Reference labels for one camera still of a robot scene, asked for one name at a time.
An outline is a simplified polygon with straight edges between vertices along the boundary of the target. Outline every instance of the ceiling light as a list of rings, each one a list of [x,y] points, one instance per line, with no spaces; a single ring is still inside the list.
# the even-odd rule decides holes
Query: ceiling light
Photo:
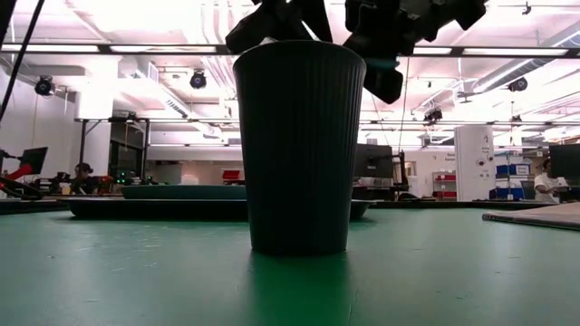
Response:
[[[550,56],[564,55],[567,49],[466,48],[465,55]]]
[[[150,147],[184,147],[183,144],[149,144]]]
[[[187,119],[149,119],[153,123],[189,123]]]
[[[21,44],[4,44],[1,52],[18,52],[21,47]],[[98,53],[99,48],[97,45],[29,44],[26,51],[29,53]]]
[[[442,55],[451,53],[451,48],[449,47],[437,47],[437,46],[415,46],[413,54],[423,54],[423,55]]]
[[[215,46],[200,45],[112,45],[115,53],[216,53]]]

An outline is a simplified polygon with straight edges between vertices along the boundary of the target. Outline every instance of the ceiling beam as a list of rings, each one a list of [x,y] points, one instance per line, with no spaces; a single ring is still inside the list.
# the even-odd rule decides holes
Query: ceiling beam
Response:
[[[20,43],[5,43],[0,53],[18,53]],[[31,43],[28,53],[65,55],[232,56],[224,44]],[[580,59],[577,47],[415,46],[411,57]]]

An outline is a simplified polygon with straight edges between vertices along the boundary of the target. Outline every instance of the ceiling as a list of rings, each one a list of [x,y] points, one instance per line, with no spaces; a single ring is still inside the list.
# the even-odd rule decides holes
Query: ceiling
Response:
[[[51,0],[44,5],[34,30],[33,43],[224,43],[227,33],[255,10],[250,0],[165,0],[163,5],[145,5],[139,0]],[[343,26],[343,1],[330,0],[327,13],[335,43],[349,35]],[[551,46],[551,38],[569,26],[580,26],[580,0],[531,0],[529,14],[522,14],[525,1],[491,0],[488,13],[464,32],[456,23],[443,27],[433,43],[440,46]],[[36,1],[20,0],[14,12],[14,28],[7,42],[19,42],[27,29]],[[36,65],[82,66],[97,69],[102,57],[75,55],[26,56],[25,63]],[[124,58],[123,62],[152,62],[159,70],[159,82],[181,104],[205,118],[237,118],[235,84],[231,71],[234,57],[150,56]],[[401,98],[391,105],[365,92],[362,120],[422,120],[426,110],[438,107],[444,120],[501,120],[521,114],[524,121],[575,121],[580,93],[578,61],[555,60],[526,75],[529,86],[521,92],[496,88],[462,98],[460,91],[481,78],[511,64],[509,59],[400,58],[398,70],[406,76]],[[196,69],[204,69],[208,86],[193,90],[189,79]],[[121,76],[116,109],[136,110],[156,117],[164,111],[163,99],[152,94],[158,85]],[[83,78],[55,77],[56,82],[81,88]],[[172,125],[158,126],[171,129]],[[176,130],[183,126],[175,125]],[[381,125],[362,127],[369,137],[398,141],[398,130]],[[405,137],[425,133],[419,126],[404,127]],[[542,137],[544,129],[522,128],[527,137]],[[452,126],[429,128],[429,133],[449,135]]]

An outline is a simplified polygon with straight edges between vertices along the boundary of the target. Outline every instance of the green table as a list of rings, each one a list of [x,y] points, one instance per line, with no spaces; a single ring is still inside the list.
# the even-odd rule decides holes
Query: green table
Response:
[[[577,325],[580,234],[370,210],[348,252],[252,254],[247,223],[0,216],[7,325]]]

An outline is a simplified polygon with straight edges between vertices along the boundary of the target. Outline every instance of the cable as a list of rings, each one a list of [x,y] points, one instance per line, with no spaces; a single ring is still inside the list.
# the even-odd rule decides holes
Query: cable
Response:
[[[129,123],[125,122],[125,151],[127,151],[127,138],[129,137]]]
[[[382,130],[382,135],[384,136],[384,141],[386,141],[387,145],[389,145],[389,140],[387,139],[387,134],[385,133],[384,126],[382,125],[382,118],[381,118],[381,115],[379,114],[379,109],[377,108],[377,103],[374,101],[374,95],[372,95],[372,94],[371,94],[371,99],[372,99],[372,105],[374,106],[374,111],[377,112],[377,119],[379,119],[379,122],[381,124],[381,130]]]
[[[22,64],[22,60],[24,58],[24,54],[26,53],[26,49],[28,48],[28,44],[30,43],[30,39],[33,36],[34,28],[36,27],[36,22],[38,21],[38,16],[40,16],[40,12],[43,9],[44,0],[38,0],[38,4],[34,9],[33,16],[30,19],[30,24],[28,26],[28,30],[26,31],[26,35],[24,36],[22,45],[20,47],[20,51],[18,52],[18,57],[16,58],[16,62],[14,63],[14,67],[12,68],[12,73],[10,74],[10,80],[8,81],[8,86],[6,87],[6,93],[4,94],[4,99],[2,101],[2,107],[0,107],[0,123],[2,123],[2,118],[6,113],[6,109],[8,108],[8,103],[10,101],[10,97],[12,96],[12,90],[15,87],[16,77],[18,76],[18,70],[20,69],[20,65]]]
[[[402,98],[402,116],[401,127],[399,128],[399,151],[401,151],[402,125],[405,121],[405,111],[407,110],[407,90],[409,89],[409,67],[411,66],[411,57],[407,57],[407,71],[405,72],[405,94]]]
[[[36,139],[36,112],[38,111],[38,94],[36,94],[36,101],[34,102],[34,117],[33,117],[33,140],[30,147],[34,147],[34,140]]]

